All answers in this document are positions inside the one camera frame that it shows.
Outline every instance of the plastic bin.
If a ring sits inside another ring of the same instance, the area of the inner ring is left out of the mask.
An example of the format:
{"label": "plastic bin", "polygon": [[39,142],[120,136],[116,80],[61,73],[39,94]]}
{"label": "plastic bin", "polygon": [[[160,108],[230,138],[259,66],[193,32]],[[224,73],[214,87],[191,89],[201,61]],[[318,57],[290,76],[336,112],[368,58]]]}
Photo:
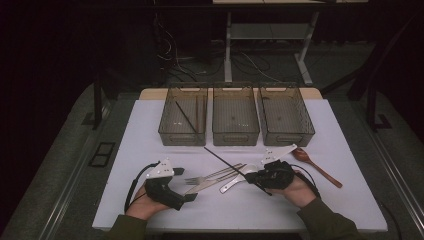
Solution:
{"label": "plastic bin", "polygon": [[265,146],[308,145],[315,130],[296,83],[260,83],[257,102]]}
{"label": "plastic bin", "polygon": [[164,146],[205,146],[207,83],[174,83],[168,88],[159,135]]}
{"label": "plastic bin", "polygon": [[259,131],[252,84],[249,82],[215,83],[213,144],[215,146],[255,146]]}

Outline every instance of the hand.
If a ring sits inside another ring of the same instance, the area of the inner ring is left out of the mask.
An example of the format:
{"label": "hand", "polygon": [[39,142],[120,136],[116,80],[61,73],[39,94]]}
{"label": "hand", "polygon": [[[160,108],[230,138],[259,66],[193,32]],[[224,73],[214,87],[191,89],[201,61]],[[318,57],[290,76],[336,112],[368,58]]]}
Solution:
{"label": "hand", "polygon": [[281,194],[293,205],[303,208],[312,202],[316,196],[308,185],[296,175],[293,182],[285,189],[266,189],[269,193]]}
{"label": "hand", "polygon": [[143,186],[141,186],[141,188],[135,194],[135,200],[133,200],[125,214],[143,220],[149,220],[149,218],[156,213],[165,209],[169,209],[169,207],[149,198],[149,196],[146,194],[144,184],[145,183],[143,183]]}

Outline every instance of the dark background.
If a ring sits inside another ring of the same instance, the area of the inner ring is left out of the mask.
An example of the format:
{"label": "dark background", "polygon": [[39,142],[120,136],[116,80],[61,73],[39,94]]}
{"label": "dark background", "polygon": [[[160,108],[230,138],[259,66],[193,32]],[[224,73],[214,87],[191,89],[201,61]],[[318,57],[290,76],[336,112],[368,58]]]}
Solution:
{"label": "dark background", "polygon": [[[0,233],[74,102],[95,76],[101,77],[109,98],[116,98],[123,91],[160,86],[164,81],[166,66],[156,58],[158,39],[153,13],[127,14],[122,10],[104,15],[92,10],[88,14],[77,6],[76,1],[63,0],[0,1]],[[368,79],[389,40],[418,10],[421,14],[416,15],[391,48],[376,78]],[[293,15],[296,16],[286,18],[301,18],[301,14]],[[202,61],[208,59],[210,39],[222,39],[225,33],[222,12],[162,16],[176,41],[186,43],[182,48]],[[254,13],[240,13],[237,18],[264,20]],[[378,81],[380,91],[389,97],[422,141],[423,18],[423,10],[414,2],[371,1],[365,9],[323,10],[314,34],[317,44],[375,42],[376,48],[366,63],[369,67],[360,76],[359,85],[365,88],[370,80]]]}

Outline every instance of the table leg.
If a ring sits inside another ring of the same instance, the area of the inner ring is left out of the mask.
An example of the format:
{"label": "table leg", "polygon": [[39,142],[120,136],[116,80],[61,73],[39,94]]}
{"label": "table leg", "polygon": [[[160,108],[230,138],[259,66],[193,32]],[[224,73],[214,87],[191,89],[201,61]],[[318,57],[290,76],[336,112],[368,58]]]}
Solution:
{"label": "table leg", "polygon": [[227,36],[225,40],[225,60],[224,60],[224,77],[226,82],[232,82],[231,73],[231,12],[227,15]]}
{"label": "table leg", "polygon": [[305,59],[306,52],[308,51],[309,44],[311,43],[312,35],[315,30],[315,25],[318,20],[318,15],[319,15],[318,12],[315,12],[312,15],[311,22],[308,26],[308,29],[306,30],[305,39],[303,40],[302,50],[300,50],[299,53],[294,54],[297,66],[299,67],[300,74],[302,74],[303,82],[307,86],[311,86],[313,82],[312,82],[311,76],[309,75],[308,68],[305,65],[304,59]]}

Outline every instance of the knife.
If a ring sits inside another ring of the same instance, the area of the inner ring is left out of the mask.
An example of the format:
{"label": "knife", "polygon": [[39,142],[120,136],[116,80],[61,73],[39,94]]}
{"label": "knife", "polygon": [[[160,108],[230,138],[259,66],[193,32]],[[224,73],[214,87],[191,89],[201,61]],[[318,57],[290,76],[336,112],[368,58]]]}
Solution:
{"label": "knife", "polygon": [[188,192],[186,192],[185,194],[192,194],[192,193],[197,193],[200,192],[201,190],[208,188],[214,184],[217,184],[221,181],[224,181],[225,179],[231,178],[231,177],[235,177],[237,176],[237,172],[231,172],[227,175],[224,175],[222,177],[213,179],[213,180],[205,180],[203,182],[201,182],[199,185],[194,186],[192,189],[188,190]]}

